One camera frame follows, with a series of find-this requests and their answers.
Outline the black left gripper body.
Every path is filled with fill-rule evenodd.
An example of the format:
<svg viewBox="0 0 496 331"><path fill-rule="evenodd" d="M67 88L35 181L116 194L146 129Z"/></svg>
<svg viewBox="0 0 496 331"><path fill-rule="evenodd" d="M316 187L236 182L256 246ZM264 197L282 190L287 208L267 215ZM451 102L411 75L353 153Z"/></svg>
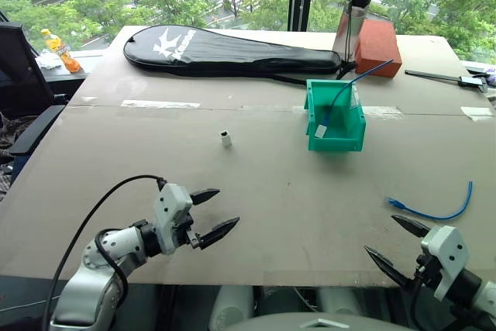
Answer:
<svg viewBox="0 0 496 331"><path fill-rule="evenodd" d="M183 209L177 212L173 218L173 244L178 249L183 245L189 245L193 249L201 246L201 236L193 229L194 220L190 209Z"/></svg>

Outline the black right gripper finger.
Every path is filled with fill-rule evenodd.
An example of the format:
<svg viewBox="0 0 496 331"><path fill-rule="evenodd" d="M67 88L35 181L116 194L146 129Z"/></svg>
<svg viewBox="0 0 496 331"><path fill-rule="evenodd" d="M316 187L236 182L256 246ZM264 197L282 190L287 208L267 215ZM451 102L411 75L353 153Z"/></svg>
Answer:
<svg viewBox="0 0 496 331"><path fill-rule="evenodd" d="M389 259L369 246L364 246L363 248L378 268L400 288L413 289L413 280L411 278L407 278L399 270L397 270Z"/></svg>
<svg viewBox="0 0 496 331"><path fill-rule="evenodd" d="M406 216L393 214L391 215L391 218L405 230L418 238L425 237L430 231L430 228L428 226Z"/></svg>

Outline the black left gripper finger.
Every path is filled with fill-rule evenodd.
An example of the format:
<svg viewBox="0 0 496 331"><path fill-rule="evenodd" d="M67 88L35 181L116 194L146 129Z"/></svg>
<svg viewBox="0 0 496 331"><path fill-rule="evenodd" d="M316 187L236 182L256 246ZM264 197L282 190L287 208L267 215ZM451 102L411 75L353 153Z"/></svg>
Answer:
<svg viewBox="0 0 496 331"><path fill-rule="evenodd" d="M209 233L201 236L199 239L200 249L204 250L224 238L234 228L239 220L240 217L228 219L215 226Z"/></svg>
<svg viewBox="0 0 496 331"><path fill-rule="evenodd" d="M200 205L204 202L207 202L209 199L216 196L219 192L220 190L216 188L207 188L201 191L192 192L190 194L192 205Z"/></svg>

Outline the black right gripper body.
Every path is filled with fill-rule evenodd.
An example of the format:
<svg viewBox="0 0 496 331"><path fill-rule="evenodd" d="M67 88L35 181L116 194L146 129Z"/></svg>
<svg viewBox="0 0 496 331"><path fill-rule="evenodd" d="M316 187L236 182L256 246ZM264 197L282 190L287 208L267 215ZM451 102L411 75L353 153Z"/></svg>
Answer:
<svg viewBox="0 0 496 331"><path fill-rule="evenodd" d="M439 259L430 253L421 253L416 259L412 289L419 289L422 284L431 290L436 290L441 282L443 269Z"/></svg>

